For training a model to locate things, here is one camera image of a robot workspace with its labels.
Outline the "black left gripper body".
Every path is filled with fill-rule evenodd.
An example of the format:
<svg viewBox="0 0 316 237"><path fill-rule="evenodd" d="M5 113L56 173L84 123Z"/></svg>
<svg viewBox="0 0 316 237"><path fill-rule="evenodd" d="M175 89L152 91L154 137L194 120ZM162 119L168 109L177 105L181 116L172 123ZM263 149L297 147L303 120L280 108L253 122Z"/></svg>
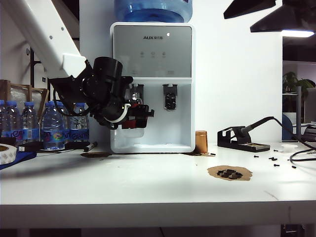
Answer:
<svg viewBox="0 0 316 237"><path fill-rule="evenodd" d="M121 101L116 97L111 97L109 102L101 110L101 117L98 123L110 130L116 130L118 126L126 120L130 103Z"/></svg>

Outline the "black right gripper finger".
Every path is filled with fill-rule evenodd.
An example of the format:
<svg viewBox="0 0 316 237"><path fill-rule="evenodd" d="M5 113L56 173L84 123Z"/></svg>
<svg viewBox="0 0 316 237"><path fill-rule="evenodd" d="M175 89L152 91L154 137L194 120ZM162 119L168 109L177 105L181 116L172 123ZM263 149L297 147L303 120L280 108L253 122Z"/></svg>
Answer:
<svg viewBox="0 0 316 237"><path fill-rule="evenodd" d="M251 32L280 32L282 30L316 30L314 0L284 0L274 10L250 27Z"/></svg>
<svg viewBox="0 0 316 237"><path fill-rule="evenodd" d="M234 0L224 11L223 15L225 19L230 19L268 9L275 5L275 0Z"/></svg>

